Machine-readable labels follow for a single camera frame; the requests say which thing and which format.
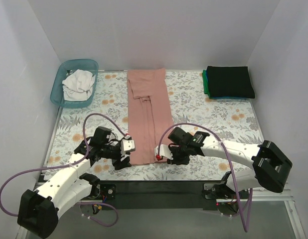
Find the pink t shirt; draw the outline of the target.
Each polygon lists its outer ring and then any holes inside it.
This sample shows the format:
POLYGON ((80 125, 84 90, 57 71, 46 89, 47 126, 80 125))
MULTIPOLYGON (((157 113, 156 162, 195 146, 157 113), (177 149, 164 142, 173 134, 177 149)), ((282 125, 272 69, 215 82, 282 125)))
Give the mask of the pink t shirt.
POLYGON ((127 72, 128 133, 136 146, 130 155, 132 165, 157 162, 154 149, 174 124, 165 75, 164 68, 127 72))

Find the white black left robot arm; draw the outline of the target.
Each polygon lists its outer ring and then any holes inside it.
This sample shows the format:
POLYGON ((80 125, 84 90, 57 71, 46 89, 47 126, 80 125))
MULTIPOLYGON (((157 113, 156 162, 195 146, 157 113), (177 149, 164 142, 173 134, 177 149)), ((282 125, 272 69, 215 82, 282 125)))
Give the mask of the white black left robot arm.
POLYGON ((130 135, 117 139, 106 127, 96 128, 68 160, 68 167, 56 172, 36 190, 26 190, 20 200, 17 223, 42 239, 55 230, 61 216, 82 199, 103 202, 114 197, 116 187, 106 185, 87 171, 102 158, 112 160, 115 169, 130 167, 135 142, 130 135))

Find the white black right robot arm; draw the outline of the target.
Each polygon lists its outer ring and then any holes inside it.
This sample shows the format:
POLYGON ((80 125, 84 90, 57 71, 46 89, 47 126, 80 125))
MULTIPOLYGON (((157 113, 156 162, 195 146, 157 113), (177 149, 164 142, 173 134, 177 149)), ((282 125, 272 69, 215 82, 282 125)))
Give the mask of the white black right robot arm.
POLYGON ((292 162, 271 141, 246 144, 220 140, 211 132, 197 131, 194 135, 175 127, 168 135, 169 145, 156 147, 157 158, 166 158, 168 164, 187 165, 191 156, 217 157, 246 168, 234 173, 229 170, 222 179, 205 192, 211 198, 235 198, 236 193, 262 187, 273 193, 284 190, 292 162))

